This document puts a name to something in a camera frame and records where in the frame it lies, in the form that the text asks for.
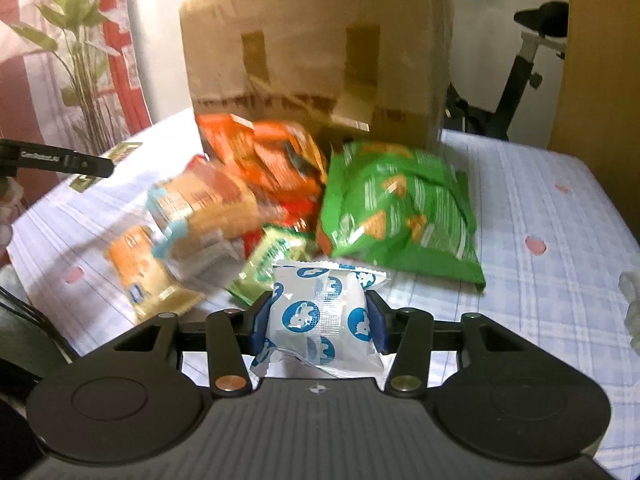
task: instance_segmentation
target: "green snack bag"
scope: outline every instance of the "green snack bag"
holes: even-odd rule
[[[439,156],[363,140],[332,156],[318,229],[326,254],[482,289],[475,230],[466,174]]]
[[[262,240],[227,290],[251,305],[263,292],[273,290],[274,262],[308,260],[315,252],[316,243],[309,235],[267,226]]]

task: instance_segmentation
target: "white packet with blue circles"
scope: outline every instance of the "white packet with blue circles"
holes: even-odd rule
[[[382,377],[370,334],[364,290],[386,273],[336,262],[274,264],[273,299],[264,349],[251,371],[266,374],[275,351],[293,355],[334,377]]]

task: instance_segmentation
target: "yellow snack package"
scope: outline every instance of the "yellow snack package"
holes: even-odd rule
[[[180,286],[164,264],[153,257],[150,232],[146,226],[132,227],[104,253],[118,273],[138,322],[161,312],[181,316],[205,297]]]

